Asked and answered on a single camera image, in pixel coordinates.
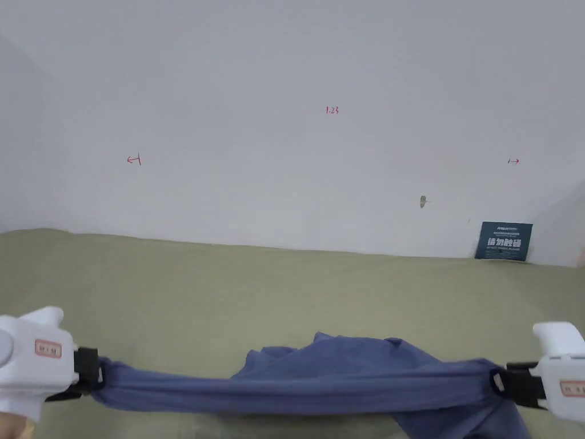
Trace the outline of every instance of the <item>blue cloth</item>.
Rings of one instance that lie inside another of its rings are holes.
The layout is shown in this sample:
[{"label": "blue cloth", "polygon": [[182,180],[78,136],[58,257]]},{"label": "blue cloth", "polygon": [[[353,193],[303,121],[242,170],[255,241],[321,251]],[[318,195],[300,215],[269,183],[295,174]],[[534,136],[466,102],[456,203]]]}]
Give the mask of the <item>blue cloth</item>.
[{"label": "blue cloth", "polygon": [[413,439],[529,439],[515,404],[490,386],[485,359],[441,362],[398,338],[317,333],[301,349],[250,351],[230,379],[140,371],[102,358],[92,395],[134,411],[324,415],[390,413]]}]

